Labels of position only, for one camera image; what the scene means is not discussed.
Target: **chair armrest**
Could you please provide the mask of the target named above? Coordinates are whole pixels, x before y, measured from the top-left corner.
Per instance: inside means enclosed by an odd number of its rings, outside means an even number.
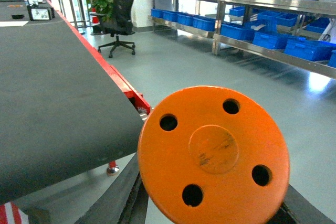
[[[101,14],[101,13],[90,13],[90,16],[105,17],[106,14]]]
[[[101,30],[105,34],[106,33],[106,29],[105,29],[105,26],[104,26],[103,17],[105,17],[106,14],[90,13],[90,16],[96,16],[96,17],[98,17],[98,19],[99,19],[99,25],[101,27]]]

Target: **red and white stripe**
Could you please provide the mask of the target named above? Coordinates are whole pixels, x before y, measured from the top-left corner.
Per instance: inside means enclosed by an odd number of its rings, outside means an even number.
[[[12,202],[0,206],[0,224],[29,224],[28,216]]]

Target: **shelf post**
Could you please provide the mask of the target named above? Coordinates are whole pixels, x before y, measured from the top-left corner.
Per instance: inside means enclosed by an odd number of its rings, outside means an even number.
[[[226,8],[225,2],[218,1],[217,16],[216,16],[216,29],[215,29],[215,33],[217,34],[221,33],[220,28],[221,28],[222,21],[224,20],[224,16],[225,16],[225,8]],[[216,40],[214,40],[214,42],[212,43],[212,53],[215,55],[219,55],[219,51],[220,51],[220,42],[217,42]]]

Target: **red metal rail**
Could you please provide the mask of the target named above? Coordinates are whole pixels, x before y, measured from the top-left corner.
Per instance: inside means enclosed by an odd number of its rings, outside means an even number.
[[[105,72],[111,77],[111,79],[118,85],[121,91],[127,96],[128,99],[132,102],[134,107],[142,113],[149,114],[151,111],[150,105],[143,98],[143,95],[135,88],[130,85],[130,83],[125,79],[124,76],[112,65],[109,65],[105,59],[102,57],[97,50],[90,45],[90,43],[73,27],[73,25],[67,21],[67,19],[63,16],[60,11],[57,11],[59,16],[67,23],[73,33],[77,36],[77,38],[82,42],[82,44],[86,47],[86,49],[92,54],[92,56],[96,59],[96,61],[100,64],[100,66],[105,70]]]

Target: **white paper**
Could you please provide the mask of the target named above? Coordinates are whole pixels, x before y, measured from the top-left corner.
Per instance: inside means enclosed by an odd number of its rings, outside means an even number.
[[[0,22],[0,27],[24,26],[27,23],[28,23],[28,21],[7,21],[7,22]]]

